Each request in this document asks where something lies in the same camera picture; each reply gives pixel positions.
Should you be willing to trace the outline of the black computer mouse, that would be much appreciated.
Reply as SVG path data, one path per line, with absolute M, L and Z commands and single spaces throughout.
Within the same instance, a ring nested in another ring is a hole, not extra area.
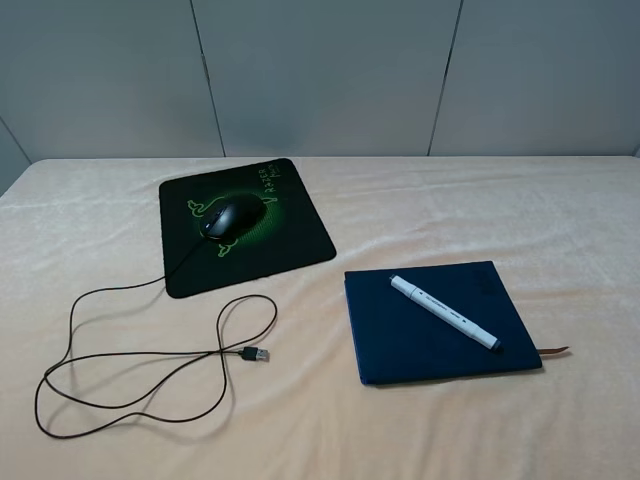
M 235 240 L 251 230 L 265 215 L 266 204 L 254 194 L 237 194 L 215 200 L 204 210 L 200 233 L 215 241 Z

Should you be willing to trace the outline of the white marker pen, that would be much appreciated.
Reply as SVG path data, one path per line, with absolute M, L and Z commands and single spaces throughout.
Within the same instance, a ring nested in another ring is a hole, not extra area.
M 497 352 L 502 344 L 500 340 L 479 325 L 440 302 L 418 286 L 406 281 L 398 275 L 390 276 L 390 285 L 405 295 L 410 301 L 419 305 L 435 317 L 444 321 L 458 332 L 479 343 L 489 351 Z

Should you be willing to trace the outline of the dark blue notebook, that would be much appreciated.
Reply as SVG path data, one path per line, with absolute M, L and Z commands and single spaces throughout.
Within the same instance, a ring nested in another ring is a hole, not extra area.
M 489 351 L 390 285 L 398 275 L 497 337 Z M 490 261 L 348 271 L 345 294 L 360 380 L 369 386 L 537 370 L 542 352 Z

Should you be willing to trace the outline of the black green Razer mousepad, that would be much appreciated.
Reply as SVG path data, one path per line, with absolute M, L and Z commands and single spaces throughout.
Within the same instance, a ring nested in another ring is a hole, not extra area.
M 200 233 L 215 200 L 254 194 L 264 217 L 240 237 Z M 187 298 L 331 260 L 336 249 L 305 185 L 287 158 L 168 180 L 159 186 L 166 291 Z

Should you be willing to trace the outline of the beige table cloth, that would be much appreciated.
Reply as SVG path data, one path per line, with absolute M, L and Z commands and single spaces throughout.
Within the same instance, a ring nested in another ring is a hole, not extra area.
M 297 161 L 336 258 L 165 294 L 158 188 L 227 159 L 44 160 L 1 198 L 5 479 L 635 479 L 639 162 Z M 541 371 L 368 388 L 349 270 L 492 261 Z

